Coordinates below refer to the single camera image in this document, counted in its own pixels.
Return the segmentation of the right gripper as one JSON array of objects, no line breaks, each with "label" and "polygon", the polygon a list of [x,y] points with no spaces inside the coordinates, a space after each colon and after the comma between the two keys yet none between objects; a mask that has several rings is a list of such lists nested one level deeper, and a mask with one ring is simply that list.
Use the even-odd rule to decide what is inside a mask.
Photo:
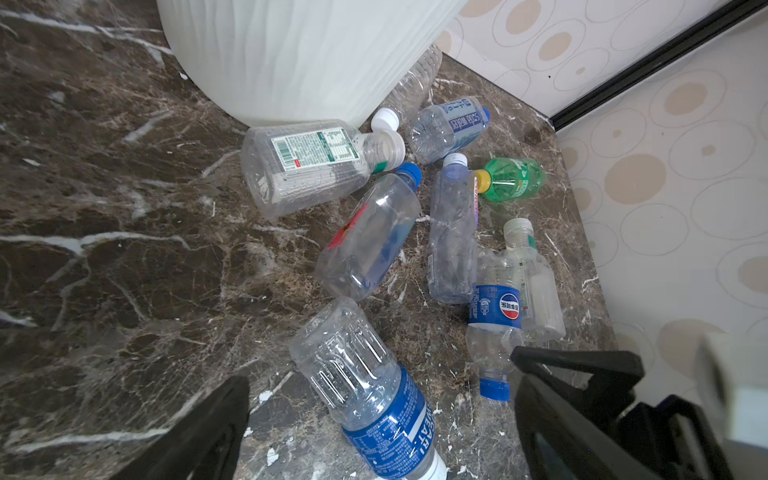
[{"label": "right gripper", "polygon": [[[511,362],[541,380],[590,420],[614,420],[635,400],[645,375],[642,359],[630,351],[558,351],[518,346]],[[584,373],[575,387],[549,367]],[[677,395],[656,406],[639,402],[614,422],[617,443],[664,479],[731,479],[733,473],[702,408]]]}]

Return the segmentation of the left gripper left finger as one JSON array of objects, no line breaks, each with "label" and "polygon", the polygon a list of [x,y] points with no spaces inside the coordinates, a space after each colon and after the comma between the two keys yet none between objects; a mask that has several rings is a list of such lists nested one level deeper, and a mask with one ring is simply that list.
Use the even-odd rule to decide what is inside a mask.
[{"label": "left gripper left finger", "polygon": [[232,376],[115,479],[232,479],[249,419],[249,382]]}]

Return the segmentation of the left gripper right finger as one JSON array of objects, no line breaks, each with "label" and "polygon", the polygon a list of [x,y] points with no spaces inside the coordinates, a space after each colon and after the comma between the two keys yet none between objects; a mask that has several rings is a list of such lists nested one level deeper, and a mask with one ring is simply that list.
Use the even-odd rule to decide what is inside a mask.
[{"label": "left gripper right finger", "polygon": [[518,435],[533,479],[657,479],[539,378],[523,376],[514,401]]}]

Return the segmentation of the clear bottle pale green cap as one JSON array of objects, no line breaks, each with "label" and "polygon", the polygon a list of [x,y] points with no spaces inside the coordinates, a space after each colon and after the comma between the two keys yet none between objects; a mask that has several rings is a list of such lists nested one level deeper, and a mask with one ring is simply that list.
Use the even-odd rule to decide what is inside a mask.
[{"label": "clear bottle pale green cap", "polygon": [[505,256],[520,292],[521,326],[528,342],[564,338],[566,329],[554,273],[538,252],[530,220],[514,218],[503,227]]}]

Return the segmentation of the Pepsi bottle blue cap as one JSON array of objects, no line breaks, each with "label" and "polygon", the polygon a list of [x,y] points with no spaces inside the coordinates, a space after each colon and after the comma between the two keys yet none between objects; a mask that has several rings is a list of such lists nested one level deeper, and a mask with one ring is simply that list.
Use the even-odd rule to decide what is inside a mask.
[{"label": "Pepsi bottle blue cap", "polygon": [[480,394],[499,402],[511,399],[513,350],[523,344],[520,269],[504,252],[482,249],[469,306],[466,344],[477,369]]}]

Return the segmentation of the Pocari bottle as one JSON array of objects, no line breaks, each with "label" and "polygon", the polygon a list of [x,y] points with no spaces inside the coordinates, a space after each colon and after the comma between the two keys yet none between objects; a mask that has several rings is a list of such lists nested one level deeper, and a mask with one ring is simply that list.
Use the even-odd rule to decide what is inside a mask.
[{"label": "Pocari bottle", "polygon": [[445,479],[431,406],[357,302],[338,297],[289,343],[292,360],[380,479]]}]

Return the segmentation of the clear bottle purple label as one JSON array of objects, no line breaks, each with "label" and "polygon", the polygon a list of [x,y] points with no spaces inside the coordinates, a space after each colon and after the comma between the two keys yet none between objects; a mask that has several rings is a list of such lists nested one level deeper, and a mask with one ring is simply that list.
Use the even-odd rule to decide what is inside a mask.
[{"label": "clear bottle purple label", "polygon": [[427,283],[443,304],[467,304],[477,272],[477,178],[462,153],[443,159],[431,189]]}]

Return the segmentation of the clear bottle blue cap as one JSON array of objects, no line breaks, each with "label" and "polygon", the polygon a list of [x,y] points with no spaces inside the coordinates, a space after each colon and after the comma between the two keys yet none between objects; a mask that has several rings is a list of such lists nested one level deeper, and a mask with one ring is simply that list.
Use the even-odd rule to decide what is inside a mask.
[{"label": "clear bottle blue cap", "polygon": [[380,285],[421,213],[421,183],[420,167],[406,162],[373,184],[318,258],[326,291],[361,301]]}]

